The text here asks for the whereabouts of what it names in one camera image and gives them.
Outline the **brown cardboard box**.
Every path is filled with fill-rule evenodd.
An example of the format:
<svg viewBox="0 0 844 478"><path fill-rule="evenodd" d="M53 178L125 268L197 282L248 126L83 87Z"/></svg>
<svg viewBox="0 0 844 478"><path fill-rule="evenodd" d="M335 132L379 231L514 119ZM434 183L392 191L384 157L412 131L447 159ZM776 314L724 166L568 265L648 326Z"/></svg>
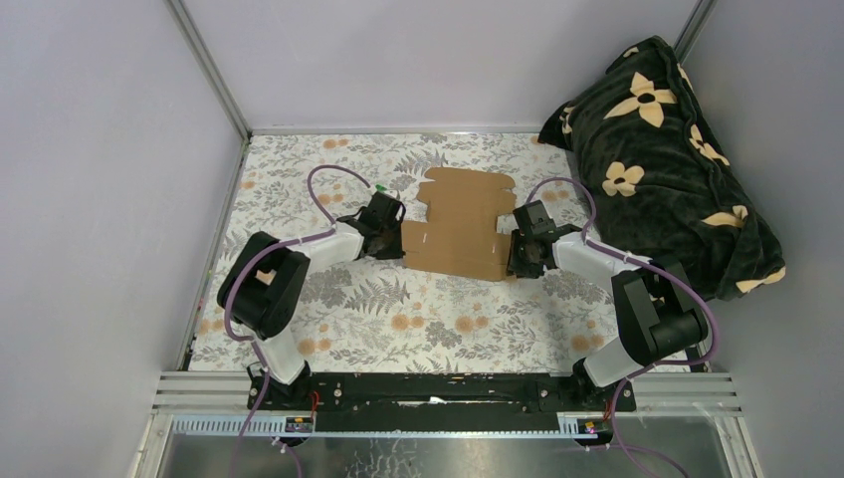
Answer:
<svg viewBox="0 0 844 478"><path fill-rule="evenodd" d="M508 175L433 167L419 184L427 206L423 221L401 226L404 266L409 269L501 282L506 277L511 235L499 218L516 208L515 181Z"/></svg>

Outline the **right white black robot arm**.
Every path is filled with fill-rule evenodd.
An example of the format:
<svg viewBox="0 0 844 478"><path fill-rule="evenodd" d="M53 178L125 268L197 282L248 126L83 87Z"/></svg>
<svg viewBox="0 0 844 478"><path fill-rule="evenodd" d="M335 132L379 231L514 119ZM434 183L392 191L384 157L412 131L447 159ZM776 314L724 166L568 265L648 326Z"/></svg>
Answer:
<svg viewBox="0 0 844 478"><path fill-rule="evenodd" d="M702 300L678 261L655 261L594 241L576 226L556 224L540 201L515 209L514 216L508 275L538 279L559 269L613 301L617 338L572 369L570 394L580 408L598 408L609 398L610 385L708 337Z"/></svg>

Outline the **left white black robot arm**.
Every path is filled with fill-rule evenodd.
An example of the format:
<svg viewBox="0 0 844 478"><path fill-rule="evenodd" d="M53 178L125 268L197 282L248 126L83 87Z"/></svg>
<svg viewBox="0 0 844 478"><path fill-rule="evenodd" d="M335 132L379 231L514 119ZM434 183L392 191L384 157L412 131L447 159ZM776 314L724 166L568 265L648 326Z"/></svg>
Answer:
<svg viewBox="0 0 844 478"><path fill-rule="evenodd" d="M273 381L271 397L286 409L308 399L309 372L292 331L292 321L306 278L334 265L371 257L403 256L401 225L405 205L376 191L357 212L337 218L320 233L280 240L259 231L247 240L217 294L230 325L246 328L262 369Z"/></svg>

